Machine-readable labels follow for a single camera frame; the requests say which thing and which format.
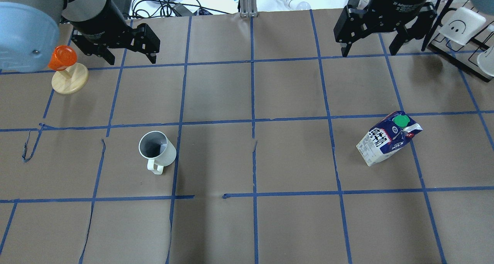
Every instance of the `bottle cap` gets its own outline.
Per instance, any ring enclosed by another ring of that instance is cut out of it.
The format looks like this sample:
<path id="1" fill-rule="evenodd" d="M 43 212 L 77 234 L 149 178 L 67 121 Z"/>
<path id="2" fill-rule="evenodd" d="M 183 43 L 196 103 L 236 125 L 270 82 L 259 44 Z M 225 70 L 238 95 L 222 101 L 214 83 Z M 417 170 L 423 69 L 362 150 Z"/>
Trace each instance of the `bottle cap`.
<path id="1" fill-rule="evenodd" d="M 399 115 L 393 118 L 393 122 L 399 127 L 405 128 L 406 126 L 408 126 L 408 123 L 410 122 L 410 118 L 406 115 Z"/>

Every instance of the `wooden base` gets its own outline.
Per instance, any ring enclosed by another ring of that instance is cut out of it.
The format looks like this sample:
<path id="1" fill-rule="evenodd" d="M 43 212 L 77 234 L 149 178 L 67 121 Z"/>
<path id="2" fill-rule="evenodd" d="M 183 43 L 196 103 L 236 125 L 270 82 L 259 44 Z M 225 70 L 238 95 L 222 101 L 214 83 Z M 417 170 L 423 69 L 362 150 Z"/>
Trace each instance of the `wooden base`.
<path id="1" fill-rule="evenodd" d="M 88 69 L 81 63 L 76 63 L 64 71 L 57 71 L 51 79 L 53 89 L 62 94 L 74 93 L 88 82 Z"/>

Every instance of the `orange cup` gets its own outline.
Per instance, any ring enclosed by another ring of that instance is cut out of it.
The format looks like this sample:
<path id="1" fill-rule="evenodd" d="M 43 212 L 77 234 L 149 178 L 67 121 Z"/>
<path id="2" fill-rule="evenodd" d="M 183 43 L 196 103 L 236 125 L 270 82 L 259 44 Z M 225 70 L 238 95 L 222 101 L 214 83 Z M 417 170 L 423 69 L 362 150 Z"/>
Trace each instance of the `orange cup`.
<path id="1" fill-rule="evenodd" d="M 67 67 L 74 65 L 76 62 L 76 51 L 67 45 L 61 45 L 53 51 L 48 67 L 55 71 L 62 71 L 67 69 Z"/>

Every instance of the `mug handle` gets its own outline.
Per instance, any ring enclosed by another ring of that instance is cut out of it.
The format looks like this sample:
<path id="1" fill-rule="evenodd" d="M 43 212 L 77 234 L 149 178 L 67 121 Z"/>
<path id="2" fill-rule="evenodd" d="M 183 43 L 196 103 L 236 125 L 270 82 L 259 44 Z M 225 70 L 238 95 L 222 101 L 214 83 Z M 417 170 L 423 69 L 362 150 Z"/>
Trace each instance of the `mug handle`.
<path id="1" fill-rule="evenodd" d="M 157 174 L 157 175 L 160 175 L 163 173 L 164 166 L 160 166 L 159 164 L 156 164 L 157 169 L 155 169 L 154 166 L 155 166 L 154 159 L 149 159 L 148 160 L 148 170 L 153 171 L 153 173 Z"/>

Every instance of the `white cup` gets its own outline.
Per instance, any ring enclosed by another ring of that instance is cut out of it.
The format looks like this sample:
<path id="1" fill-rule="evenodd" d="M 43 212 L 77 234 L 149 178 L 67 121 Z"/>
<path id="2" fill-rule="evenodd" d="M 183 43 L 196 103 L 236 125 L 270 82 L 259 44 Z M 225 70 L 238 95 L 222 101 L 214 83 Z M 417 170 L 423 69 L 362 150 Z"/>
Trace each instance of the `white cup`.
<path id="1" fill-rule="evenodd" d="M 477 56 L 477 64 L 484 73 L 494 76 L 494 46 Z"/>
<path id="2" fill-rule="evenodd" d="M 173 144 L 160 131 L 151 131 L 141 138 L 139 153 L 148 159 L 148 170 L 158 175 L 162 174 L 163 168 L 174 162 L 177 156 L 177 150 Z"/>
<path id="3" fill-rule="evenodd" d="M 439 33 L 465 46 L 485 22 L 484 16 L 465 7 L 460 7 L 439 29 Z"/>

